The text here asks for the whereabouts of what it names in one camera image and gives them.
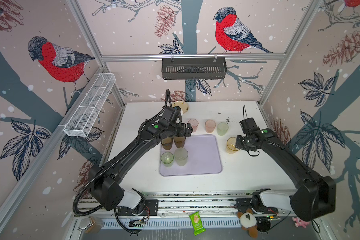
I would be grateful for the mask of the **dark olive cup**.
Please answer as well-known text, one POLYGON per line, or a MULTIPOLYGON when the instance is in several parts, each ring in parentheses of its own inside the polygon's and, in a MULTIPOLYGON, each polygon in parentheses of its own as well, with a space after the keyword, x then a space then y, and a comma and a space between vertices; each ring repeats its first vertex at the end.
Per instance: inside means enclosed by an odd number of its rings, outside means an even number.
POLYGON ((186 137, 174 137, 174 142, 177 148, 183 148, 186 142, 186 137))

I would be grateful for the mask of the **small brown textured cup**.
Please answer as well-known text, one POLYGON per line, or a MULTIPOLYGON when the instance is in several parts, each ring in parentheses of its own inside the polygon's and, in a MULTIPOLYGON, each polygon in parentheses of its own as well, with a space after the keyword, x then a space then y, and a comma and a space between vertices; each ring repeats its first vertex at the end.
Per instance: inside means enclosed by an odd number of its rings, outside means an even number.
POLYGON ((162 147, 169 151, 173 146, 173 138, 165 138, 161 141, 162 147))

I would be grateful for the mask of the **yellow amber cup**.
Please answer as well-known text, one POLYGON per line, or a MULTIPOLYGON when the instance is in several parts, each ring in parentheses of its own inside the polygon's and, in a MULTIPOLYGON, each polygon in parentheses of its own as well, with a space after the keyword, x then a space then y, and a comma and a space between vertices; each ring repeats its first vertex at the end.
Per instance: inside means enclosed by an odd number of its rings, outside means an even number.
POLYGON ((231 137, 227 140, 227 143, 226 143, 226 152, 227 153, 234 154, 240 150, 236 147, 236 140, 237 140, 236 137, 231 137))

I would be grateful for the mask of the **tall pale green cup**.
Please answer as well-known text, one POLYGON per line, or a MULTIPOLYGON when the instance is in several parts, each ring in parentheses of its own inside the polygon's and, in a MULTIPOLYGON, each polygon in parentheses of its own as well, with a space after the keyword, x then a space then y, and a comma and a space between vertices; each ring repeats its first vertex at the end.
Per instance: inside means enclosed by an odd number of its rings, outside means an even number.
POLYGON ((188 151, 185 148, 177 148, 174 152, 174 157, 178 166, 183 167, 187 163, 188 151))

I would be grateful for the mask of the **small green ribbed cup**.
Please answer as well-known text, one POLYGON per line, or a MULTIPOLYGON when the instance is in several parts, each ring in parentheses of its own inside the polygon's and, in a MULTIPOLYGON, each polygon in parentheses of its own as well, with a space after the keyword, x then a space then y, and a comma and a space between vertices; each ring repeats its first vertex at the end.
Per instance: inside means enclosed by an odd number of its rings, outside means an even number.
POLYGON ((161 163, 165 167, 171 167, 174 163, 174 155, 171 152, 164 152, 161 155, 161 163))

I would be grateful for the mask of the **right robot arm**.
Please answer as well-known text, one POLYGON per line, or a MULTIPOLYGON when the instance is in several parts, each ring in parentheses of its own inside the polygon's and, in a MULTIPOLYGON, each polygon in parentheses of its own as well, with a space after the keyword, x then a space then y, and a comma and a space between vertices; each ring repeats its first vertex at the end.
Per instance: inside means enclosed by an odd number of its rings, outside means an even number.
POLYGON ((336 183, 307 167, 288 149, 271 129, 260 129, 253 118, 240 121, 244 133, 235 147, 251 157, 255 152, 268 154, 292 180, 293 190, 260 189, 253 192, 251 204, 256 212, 266 208, 295 213, 305 222, 333 213, 336 209, 336 183))

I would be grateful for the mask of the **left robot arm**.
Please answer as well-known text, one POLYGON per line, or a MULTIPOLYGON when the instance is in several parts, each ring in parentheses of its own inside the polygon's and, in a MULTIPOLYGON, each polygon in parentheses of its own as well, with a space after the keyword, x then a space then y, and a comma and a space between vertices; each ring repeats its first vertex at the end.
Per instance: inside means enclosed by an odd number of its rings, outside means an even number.
POLYGON ((110 211, 126 207, 141 213, 145 204, 144 196, 135 189, 122 189, 120 183, 123 178, 143 155, 162 140, 189 138, 192 132, 191 125, 182 122, 180 107, 164 107, 159 114, 145 120, 139 127, 137 137, 122 152, 101 167, 90 170, 88 190, 100 204, 99 208, 110 211))

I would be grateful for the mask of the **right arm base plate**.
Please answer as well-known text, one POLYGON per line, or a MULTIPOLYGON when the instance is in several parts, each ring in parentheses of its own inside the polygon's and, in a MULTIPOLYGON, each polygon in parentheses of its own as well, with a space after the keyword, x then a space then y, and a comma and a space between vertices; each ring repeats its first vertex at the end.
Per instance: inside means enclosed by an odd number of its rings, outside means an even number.
POLYGON ((236 199, 236 203, 234 205, 234 208, 236 208, 239 212, 244 213, 247 209, 251 209, 254 214, 257 215, 278 215, 279 211, 277 208, 268 208, 264 206, 260 206, 257 209, 255 209, 252 199, 250 198, 241 198, 236 199))

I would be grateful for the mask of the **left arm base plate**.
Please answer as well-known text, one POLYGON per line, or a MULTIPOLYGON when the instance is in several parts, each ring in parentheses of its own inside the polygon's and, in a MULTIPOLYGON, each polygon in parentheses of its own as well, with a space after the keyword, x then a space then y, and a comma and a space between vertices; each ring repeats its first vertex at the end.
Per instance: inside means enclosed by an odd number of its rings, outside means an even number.
POLYGON ((117 214, 122 217, 156 216, 158 214, 158 203, 158 200, 143 199, 134 209, 117 207, 117 214))

